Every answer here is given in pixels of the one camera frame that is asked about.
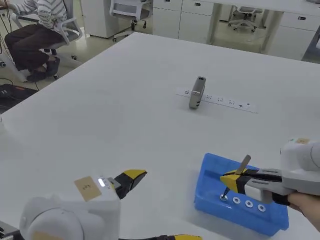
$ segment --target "person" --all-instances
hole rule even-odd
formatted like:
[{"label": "person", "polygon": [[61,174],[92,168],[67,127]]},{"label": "person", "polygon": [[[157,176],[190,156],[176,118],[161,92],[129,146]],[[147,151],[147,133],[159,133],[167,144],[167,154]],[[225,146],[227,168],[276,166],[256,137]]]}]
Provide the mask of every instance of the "person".
[{"label": "person", "polygon": [[39,21],[8,33],[4,41],[10,51],[16,68],[29,70],[29,82],[37,82],[58,72],[60,59],[40,51],[64,41],[58,23],[67,20],[63,0],[24,0],[13,4],[0,0],[0,7],[8,7],[18,15],[37,12]]},{"label": "person", "polygon": [[295,192],[288,196],[288,201],[291,208],[301,212],[320,232],[320,196]]}]

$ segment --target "striped shirt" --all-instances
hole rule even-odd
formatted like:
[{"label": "striped shirt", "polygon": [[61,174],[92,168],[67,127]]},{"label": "striped shirt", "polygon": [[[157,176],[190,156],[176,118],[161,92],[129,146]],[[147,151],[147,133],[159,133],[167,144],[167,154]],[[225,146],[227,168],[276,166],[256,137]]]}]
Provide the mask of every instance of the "striped shirt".
[{"label": "striped shirt", "polygon": [[67,20],[67,10],[63,0],[24,0],[23,4],[12,5],[18,15],[37,12],[39,24],[60,34],[58,23]]}]

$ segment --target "power strip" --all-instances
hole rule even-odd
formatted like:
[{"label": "power strip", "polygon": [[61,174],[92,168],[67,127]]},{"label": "power strip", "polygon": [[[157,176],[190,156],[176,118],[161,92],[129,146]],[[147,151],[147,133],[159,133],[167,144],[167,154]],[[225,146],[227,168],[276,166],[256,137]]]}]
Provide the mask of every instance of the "power strip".
[{"label": "power strip", "polygon": [[[190,98],[191,91],[185,88],[178,88],[176,91],[177,95]],[[251,104],[250,102],[238,101],[232,98],[224,97],[224,96],[216,96],[213,94],[206,94],[203,93],[201,101],[211,103],[211,104],[218,104],[222,106],[226,106],[233,109],[238,109],[242,111],[247,111],[250,113],[257,114],[256,106]]]}]

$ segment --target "white office chair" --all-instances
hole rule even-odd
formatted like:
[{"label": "white office chair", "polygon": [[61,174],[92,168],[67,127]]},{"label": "white office chair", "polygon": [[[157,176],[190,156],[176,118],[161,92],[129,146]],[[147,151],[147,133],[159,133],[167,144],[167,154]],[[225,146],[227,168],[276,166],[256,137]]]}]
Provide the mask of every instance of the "white office chair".
[{"label": "white office chair", "polygon": [[120,32],[113,36],[113,42],[118,37],[127,37],[135,32],[135,25],[138,21],[150,18],[153,12],[152,0],[111,0],[110,15],[116,18],[131,20],[131,30]]},{"label": "white office chair", "polygon": [[[73,0],[63,0],[64,6],[66,8],[66,15],[67,15],[67,20],[60,22],[58,24],[58,27],[62,33],[64,41],[58,42],[56,44],[51,45],[48,47],[48,49],[44,49],[44,52],[49,53],[51,52],[52,55],[57,56],[60,58],[60,62],[62,65],[65,65],[67,67],[71,68],[76,68],[82,64],[82,62],[77,61],[77,56],[71,55],[71,56],[66,56],[61,53],[57,53],[57,49],[69,45],[70,42],[76,41],[80,39],[83,35],[78,23],[77,19],[74,17],[74,1]],[[22,28],[22,25],[19,21],[19,17],[21,15],[17,15],[13,13],[11,15],[11,19],[15,22],[15,24],[19,27]],[[65,34],[63,27],[66,27],[66,31],[68,33],[68,36]],[[53,76],[54,79],[58,79],[58,73]]]},{"label": "white office chair", "polygon": [[262,13],[261,9],[246,7],[246,6],[235,6],[236,11],[233,13],[233,16],[236,15],[236,12],[244,14],[243,19],[231,20],[229,21],[229,27],[233,27],[233,30],[237,30],[239,26],[247,26],[251,28],[251,32],[254,33],[257,29],[255,24],[256,14]]}]

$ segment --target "blue plastic container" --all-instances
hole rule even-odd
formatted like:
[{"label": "blue plastic container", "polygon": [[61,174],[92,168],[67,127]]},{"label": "blue plastic container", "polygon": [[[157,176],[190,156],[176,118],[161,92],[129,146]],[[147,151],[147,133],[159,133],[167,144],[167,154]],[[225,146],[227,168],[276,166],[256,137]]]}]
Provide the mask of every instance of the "blue plastic container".
[{"label": "blue plastic container", "polygon": [[[195,208],[270,237],[280,229],[288,229],[289,219],[286,206],[274,202],[270,204],[261,203],[232,190],[227,194],[227,201],[220,200],[220,195],[226,189],[226,186],[220,181],[220,176],[236,170],[239,166],[240,163],[237,161],[207,153],[203,158],[196,184]],[[257,169],[253,166],[248,166],[248,168]],[[233,197],[238,197],[241,202],[235,204]],[[253,203],[252,208],[245,205],[246,200]],[[258,209],[259,204],[264,205],[264,212]]]}]

